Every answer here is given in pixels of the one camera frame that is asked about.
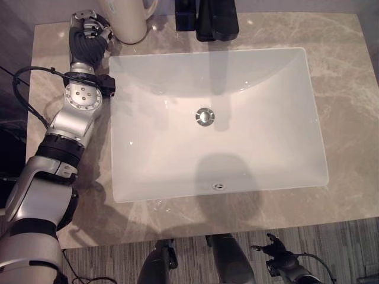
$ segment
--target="white rectangular sink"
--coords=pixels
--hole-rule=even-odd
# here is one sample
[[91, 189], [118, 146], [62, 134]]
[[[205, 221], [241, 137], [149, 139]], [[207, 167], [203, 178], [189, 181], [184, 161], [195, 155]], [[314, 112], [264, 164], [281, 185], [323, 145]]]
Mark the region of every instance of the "white rectangular sink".
[[111, 57], [110, 75], [116, 202], [328, 183], [304, 49]]

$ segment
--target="wire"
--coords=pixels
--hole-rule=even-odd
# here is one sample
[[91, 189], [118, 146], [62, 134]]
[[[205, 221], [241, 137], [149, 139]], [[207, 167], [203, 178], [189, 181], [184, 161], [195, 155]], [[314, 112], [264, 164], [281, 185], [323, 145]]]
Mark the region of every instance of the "wire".
[[[8, 69], [0, 66], [0, 69], [3, 70], [5, 73], [8, 73], [9, 75], [11, 75], [12, 77], [14, 77], [14, 74], [12, 72], [10, 72]], [[20, 82], [24, 83], [25, 85], [29, 86], [29, 83], [25, 82], [24, 80], [20, 79]]]
[[310, 254], [310, 253], [299, 253], [299, 254], [294, 254], [293, 256], [296, 256], [296, 258], [298, 258], [299, 256], [307, 256], [307, 257], [312, 257], [312, 258], [316, 259], [318, 262], [320, 262], [325, 267], [325, 269], [327, 270], [327, 273], [329, 274], [329, 277], [330, 277], [330, 280], [332, 281], [332, 283], [335, 284], [337, 282], [337, 279], [334, 278], [334, 276], [333, 276], [332, 272], [330, 271], [329, 267], [318, 256], [316, 256], [314, 254]]
[[67, 257], [66, 249], [62, 250], [62, 253], [63, 253], [63, 257], [65, 258], [67, 264], [69, 265], [72, 273], [75, 275], [75, 278], [72, 279], [72, 282], [71, 282], [72, 284], [75, 284], [76, 280], [79, 280], [81, 282], [81, 284], [90, 284], [91, 282], [98, 281], [98, 280], [108, 280], [108, 281], [112, 282], [113, 284], [117, 284], [116, 280], [114, 280], [113, 278], [107, 277], [107, 276], [100, 276], [100, 277], [95, 277], [95, 278], [87, 278], [87, 277], [83, 277], [83, 276], [78, 276], [76, 274], [75, 270], [73, 269], [68, 257]]
[[99, 86], [96, 83], [94, 83], [94, 82], [91, 82], [91, 81], [88, 81], [88, 80], [83, 80], [83, 79], [78, 79], [78, 78], [74, 78], [74, 77], [62, 74], [62, 73], [56, 71], [55, 68], [53, 68], [53, 67], [46, 68], [46, 67], [40, 67], [40, 66], [27, 66], [27, 67], [24, 67], [24, 68], [21, 68], [20, 70], [18, 70], [13, 75], [13, 82], [12, 82], [13, 93], [16, 96], [16, 98], [18, 99], [18, 101], [23, 105], [23, 107], [27, 108], [28, 111], [30, 111], [35, 117], [37, 117], [43, 123], [43, 125], [45, 126], [45, 128], [49, 127], [49, 123], [47, 122], [47, 120], [38, 111], [36, 111], [26, 101], [26, 99], [24, 99], [24, 97], [20, 94], [20, 92], [18, 90], [18, 85], [20, 84], [20, 82], [23, 82], [21, 79], [19, 79], [19, 76], [22, 73], [27, 72], [27, 71], [31, 71], [31, 70], [41, 70], [41, 71], [49, 72], [49, 73], [51, 73], [53, 75], [60, 76], [62, 79], [67, 79], [67, 80], [79, 82], [79, 83], [82, 83], [84, 85], [92, 86], [92, 87], [95, 87], [95, 88], [99, 89]]

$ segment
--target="marble countertop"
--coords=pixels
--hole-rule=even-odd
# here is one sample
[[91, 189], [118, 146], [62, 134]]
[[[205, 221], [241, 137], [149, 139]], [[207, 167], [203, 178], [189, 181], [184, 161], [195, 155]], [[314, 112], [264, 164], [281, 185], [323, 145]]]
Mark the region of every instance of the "marble countertop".
[[[379, 91], [354, 14], [239, 14], [229, 43], [200, 43], [177, 33], [173, 16], [153, 17], [146, 38], [115, 44], [113, 55], [304, 47], [326, 148], [330, 182], [319, 188], [230, 193], [117, 204], [111, 178], [110, 104], [97, 121], [74, 187], [80, 201], [59, 232], [63, 248], [211, 233], [295, 227], [379, 216]], [[38, 25], [32, 65], [69, 68], [69, 24]], [[63, 105], [57, 76], [31, 74], [30, 103], [49, 120]], [[44, 136], [29, 114], [27, 157]]]

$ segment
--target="faucet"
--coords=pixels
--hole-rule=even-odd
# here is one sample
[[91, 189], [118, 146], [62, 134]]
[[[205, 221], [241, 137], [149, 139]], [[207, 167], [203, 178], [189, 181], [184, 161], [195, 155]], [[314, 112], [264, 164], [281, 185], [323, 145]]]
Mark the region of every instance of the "faucet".
[[175, 0], [177, 31], [196, 30], [199, 41], [234, 40], [239, 32], [235, 0]]

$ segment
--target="gray carpet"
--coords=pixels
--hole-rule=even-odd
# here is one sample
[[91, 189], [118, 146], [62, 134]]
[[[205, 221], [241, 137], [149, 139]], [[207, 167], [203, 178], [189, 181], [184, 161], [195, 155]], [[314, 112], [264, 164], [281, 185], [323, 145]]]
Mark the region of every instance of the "gray carpet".
[[[331, 268], [340, 284], [356, 284], [356, 279], [379, 273], [379, 218], [323, 224], [308, 227], [271, 230], [294, 253], [308, 252], [321, 257]], [[250, 251], [251, 244], [266, 245], [266, 231], [233, 234], [246, 253], [256, 274], [257, 284], [283, 283], [271, 278], [263, 253]], [[144, 258], [154, 242], [120, 244], [67, 250], [79, 275], [114, 277], [118, 284], [136, 283]], [[204, 237], [175, 240], [179, 268], [170, 271], [171, 283], [218, 283], [211, 248]], [[313, 259], [300, 260], [325, 283], [330, 283], [327, 272]], [[64, 271], [70, 280], [73, 274], [67, 264]], [[98, 281], [97, 284], [110, 282]]]

